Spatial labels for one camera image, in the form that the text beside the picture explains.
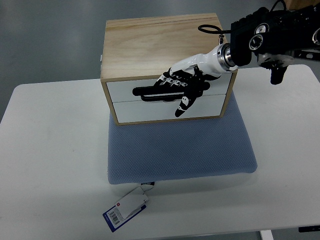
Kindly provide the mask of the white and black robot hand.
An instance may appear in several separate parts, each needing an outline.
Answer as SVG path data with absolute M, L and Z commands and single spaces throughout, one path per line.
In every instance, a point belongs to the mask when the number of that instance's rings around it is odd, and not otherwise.
M 176 117 L 180 117 L 192 106 L 202 92 L 205 81 L 216 80 L 224 73 L 218 61 L 222 47 L 220 44 L 207 54 L 199 53 L 175 63 L 155 82 L 155 87 L 183 87 L 183 96 L 175 111 Z

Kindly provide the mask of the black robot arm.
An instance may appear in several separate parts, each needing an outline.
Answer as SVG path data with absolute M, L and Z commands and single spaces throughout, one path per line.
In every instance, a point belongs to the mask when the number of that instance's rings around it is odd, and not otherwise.
M 298 10 L 268 10 L 254 13 L 231 24 L 230 43 L 219 50 L 222 65 L 246 66 L 252 55 L 257 64 L 271 71 L 270 82 L 278 85 L 295 59 L 320 59 L 320 6 L 309 5 Z

